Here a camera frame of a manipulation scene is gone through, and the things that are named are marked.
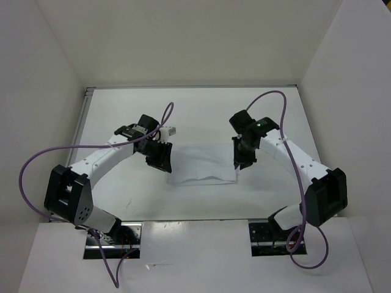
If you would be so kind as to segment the white skirt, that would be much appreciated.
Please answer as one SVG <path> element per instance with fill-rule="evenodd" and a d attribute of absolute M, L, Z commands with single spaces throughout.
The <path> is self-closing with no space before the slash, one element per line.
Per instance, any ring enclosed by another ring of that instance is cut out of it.
<path fill-rule="evenodd" d="M 230 144 L 177 145 L 171 152 L 172 186 L 208 186 L 236 184 L 238 172 L 233 165 Z"/>

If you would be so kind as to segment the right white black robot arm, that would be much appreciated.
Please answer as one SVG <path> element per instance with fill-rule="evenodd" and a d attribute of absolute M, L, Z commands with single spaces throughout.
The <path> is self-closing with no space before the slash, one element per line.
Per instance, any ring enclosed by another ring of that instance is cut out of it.
<path fill-rule="evenodd" d="M 289 138 L 282 137 L 272 119 L 255 120 L 246 110 L 241 110 L 229 122 L 237 134 L 232 139 L 235 169 L 242 170 L 256 163 L 255 152 L 261 149 L 301 180 L 305 202 L 283 207 L 268 217 L 271 238 L 283 239 L 302 222 L 319 227 L 347 207 L 346 174 L 340 168 L 331 170 Z"/>

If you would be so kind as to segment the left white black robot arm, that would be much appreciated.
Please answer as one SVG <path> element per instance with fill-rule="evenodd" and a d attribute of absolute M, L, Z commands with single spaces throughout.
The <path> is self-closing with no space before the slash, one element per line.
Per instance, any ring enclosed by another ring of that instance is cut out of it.
<path fill-rule="evenodd" d="M 93 203 L 92 190 L 116 165 L 135 153 L 145 156 L 148 166 L 171 173 L 169 138 L 172 126 L 141 115 L 137 123 L 119 127 L 106 145 L 69 167 L 58 165 L 51 171 L 44 207 L 50 212 L 86 230 L 93 229 L 108 244 L 129 233 L 122 221 Z"/>

